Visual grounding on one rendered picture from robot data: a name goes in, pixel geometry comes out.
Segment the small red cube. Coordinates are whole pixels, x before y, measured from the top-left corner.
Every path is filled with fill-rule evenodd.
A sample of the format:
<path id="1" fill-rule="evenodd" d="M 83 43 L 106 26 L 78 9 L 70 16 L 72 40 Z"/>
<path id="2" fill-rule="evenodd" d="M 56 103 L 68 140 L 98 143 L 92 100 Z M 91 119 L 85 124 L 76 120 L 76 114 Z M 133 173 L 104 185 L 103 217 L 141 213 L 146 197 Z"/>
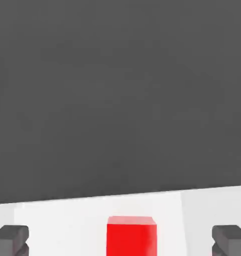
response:
<path id="1" fill-rule="evenodd" d="M 156 222 L 151 216 L 110 216 L 106 256 L 158 256 Z"/>

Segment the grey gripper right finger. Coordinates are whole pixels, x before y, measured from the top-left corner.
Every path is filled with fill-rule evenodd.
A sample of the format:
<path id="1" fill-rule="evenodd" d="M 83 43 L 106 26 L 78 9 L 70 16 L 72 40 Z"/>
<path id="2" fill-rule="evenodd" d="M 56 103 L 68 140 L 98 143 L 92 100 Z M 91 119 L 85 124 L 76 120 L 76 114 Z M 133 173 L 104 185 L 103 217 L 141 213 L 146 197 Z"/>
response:
<path id="1" fill-rule="evenodd" d="M 241 228 L 238 225 L 215 225 L 212 238 L 212 256 L 241 256 Z"/>

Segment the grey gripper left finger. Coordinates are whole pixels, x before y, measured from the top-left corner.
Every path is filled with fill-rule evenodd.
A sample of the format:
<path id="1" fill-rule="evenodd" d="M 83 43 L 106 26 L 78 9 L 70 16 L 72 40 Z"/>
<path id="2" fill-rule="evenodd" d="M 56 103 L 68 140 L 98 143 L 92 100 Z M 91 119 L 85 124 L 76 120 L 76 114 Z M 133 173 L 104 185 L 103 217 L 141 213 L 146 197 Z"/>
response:
<path id="1" fill-rule="evenodd" d="M 0 228 L 0 256 L 29 256 L 29 227 L 4 225 Z"/>

